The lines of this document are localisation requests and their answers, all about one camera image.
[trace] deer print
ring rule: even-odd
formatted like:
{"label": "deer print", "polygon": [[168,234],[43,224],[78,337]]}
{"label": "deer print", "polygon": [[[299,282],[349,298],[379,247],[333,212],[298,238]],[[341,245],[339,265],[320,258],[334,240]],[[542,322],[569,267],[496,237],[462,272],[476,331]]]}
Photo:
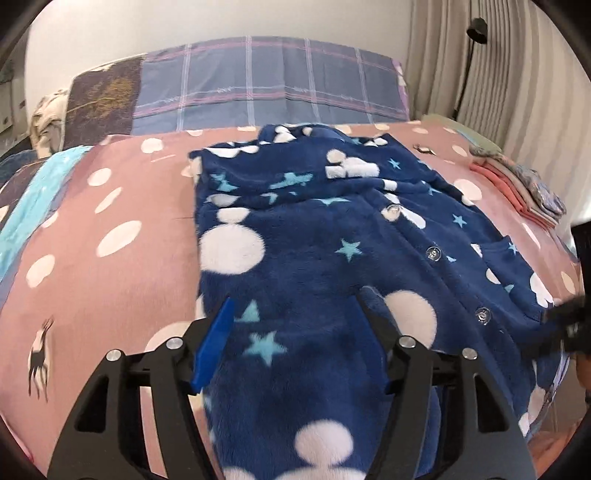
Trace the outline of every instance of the deer print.
{"label": "deer print", "polygon": [[31,380],[37,389],[37,398],[40,398],[41,392],[45,395],[47,402],[47,378],[48,378],[48,359],[46,358],[47,332],[53,325],[53,316],[43,322],[41,330],[37,332],[31,352],[29,353],[29,397],[31,396]]}

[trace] pink bed sheet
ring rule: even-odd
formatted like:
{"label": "pink bed sheet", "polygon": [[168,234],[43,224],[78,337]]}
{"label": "pink bed sheet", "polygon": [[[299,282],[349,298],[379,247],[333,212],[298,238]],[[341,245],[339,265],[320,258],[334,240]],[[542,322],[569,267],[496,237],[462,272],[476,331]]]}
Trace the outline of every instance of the pink bed sheet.
{"label": "pink bed sheet", "polygon": [[[511,236],[557,301],[580,292],[578,266],[554,232],[521,217],[488,179],[469,170],[469,144],[454,130],[420,122],[337,127],[350,135],[388,131]],[[187,153],[254,136],[255,128],[244,127],[107,137],[77,165],[57,213],[34,232],[0,314],[0,410],[42,472],[78,393],[108,350],[152,349],[200,317]],[[28,356],[51,317],[46,401],[34,385],[28,393]],[[192,405],[213,457],[202,399]],[[151,468],[162,475],[148,391],[142,406]]]}

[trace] metal screw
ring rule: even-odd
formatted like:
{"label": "metal screw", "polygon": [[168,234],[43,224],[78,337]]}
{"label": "metal screw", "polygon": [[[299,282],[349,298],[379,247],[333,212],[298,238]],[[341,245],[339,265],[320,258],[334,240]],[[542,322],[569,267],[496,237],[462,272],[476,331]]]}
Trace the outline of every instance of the metal screw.
{"label": "metal screw", "polygon": [[478,353],[472,348],[464,348],[464,350],[462,350],[462,357],[466,360],[476,360],[478,358]]}
{"label": "metal screw", "polygon": [[166,341],[166,348],[169,350],[178,350],[183,346],[183,339],[179,337],[172,337]]}
{"label": "metal screw", "polygon": [[417,346],[417,341],[409,336],[400,337],[398,343],[402,348],[415,348]]}
{"label": "metal screw", "polygon": [[119,358],[121,358],[121,350],[111,350],[110,352],[107,353],[106,359],[109,362],[116,362],[117,360],[119,360]]}

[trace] beige curtain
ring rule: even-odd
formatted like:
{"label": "beige curtain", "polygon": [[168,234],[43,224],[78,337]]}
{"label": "beige curtain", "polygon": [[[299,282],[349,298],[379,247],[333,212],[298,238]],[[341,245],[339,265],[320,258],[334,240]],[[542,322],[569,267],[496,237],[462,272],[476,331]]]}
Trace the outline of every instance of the beige curtain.
{"label": "beige curtain", "polygon": [[569,213],[591,218],[591,82],[552,21],[530,0],[415,0],[406,66],[413,118],[451,117],[463,81],[470,19],[475,45],[458,121],[540,172]]}

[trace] navy blue pajama shirt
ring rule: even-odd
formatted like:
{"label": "navy blue pajama shirt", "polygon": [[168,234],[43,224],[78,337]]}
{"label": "navy blue pajama shirt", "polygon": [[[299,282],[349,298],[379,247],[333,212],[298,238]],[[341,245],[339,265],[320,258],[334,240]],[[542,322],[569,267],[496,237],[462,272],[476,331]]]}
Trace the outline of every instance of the navy blue pajama shirt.
{"label": "navy blue pajama shirt", "polygon": [[[347,298],[360,286],[426,347],[475,349],[534,428],[564,362],[524,360],[517,344],[552,297],[511,239],[392,136],[269,125],[190,157],[204,309],[236,306],[204,392],[227,478],[365,477],[391,400],[368,367],[381,352],[356,341]],[[417,475],[439,427],[433,394]]]}

